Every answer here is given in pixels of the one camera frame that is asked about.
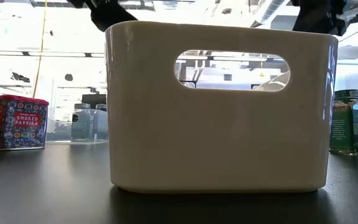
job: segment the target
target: ceiling pipe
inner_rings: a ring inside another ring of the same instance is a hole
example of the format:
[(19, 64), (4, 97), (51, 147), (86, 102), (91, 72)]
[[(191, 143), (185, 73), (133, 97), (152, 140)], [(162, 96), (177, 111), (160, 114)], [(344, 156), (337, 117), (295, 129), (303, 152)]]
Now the ceiling pipe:
[(280, 6), (286, 6), (290, 0), (261, 0), (255, 13), (255, 21), (251, 28), (271, 22), (277, 15)]

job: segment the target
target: glass jar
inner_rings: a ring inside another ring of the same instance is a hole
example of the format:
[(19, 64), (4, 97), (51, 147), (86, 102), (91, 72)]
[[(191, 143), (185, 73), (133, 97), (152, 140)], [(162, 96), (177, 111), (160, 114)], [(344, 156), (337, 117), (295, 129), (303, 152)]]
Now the glass jar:
[(329, 145), (334, 154), (358, 154), (358, 90), (335, 91)]

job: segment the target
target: black robotic arm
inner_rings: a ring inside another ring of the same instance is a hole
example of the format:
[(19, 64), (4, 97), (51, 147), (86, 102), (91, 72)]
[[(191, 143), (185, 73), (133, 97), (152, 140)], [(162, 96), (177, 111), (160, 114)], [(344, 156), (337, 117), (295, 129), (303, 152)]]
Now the black robotic arm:
[[(123, 9), (118, 0), (69, 0), (75, 7), (86, 4), (91, 9), (91, 19), (99, 30), (124, 21), (137, 19)], [(343, 35), (347, 24), (338, 19), (343, 14), (347, 0), (291, 0), (294, 6), (300, 6), (294, 31)]]

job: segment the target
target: table surface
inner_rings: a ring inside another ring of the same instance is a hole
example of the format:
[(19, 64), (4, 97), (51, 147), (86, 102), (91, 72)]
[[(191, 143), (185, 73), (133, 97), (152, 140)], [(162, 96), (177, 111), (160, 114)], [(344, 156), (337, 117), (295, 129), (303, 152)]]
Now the table surface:
[(0, 224), (357, 223), (358, 157), (306, 194), (142, 195), (109, 180), (107, 144), (0, 152)]

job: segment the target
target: white plastic bin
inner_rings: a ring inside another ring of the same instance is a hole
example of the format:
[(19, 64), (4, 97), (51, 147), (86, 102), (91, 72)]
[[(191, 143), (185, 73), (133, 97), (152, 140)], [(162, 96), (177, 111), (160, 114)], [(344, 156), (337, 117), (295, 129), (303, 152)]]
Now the white plastic bin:
[[(187, 50), (278, 55), (280, 91), (187, 88)], [(326, 183), (331, 35), (123, 22), (106, 31), (111, 182), (135, 192), (307, 192)]]

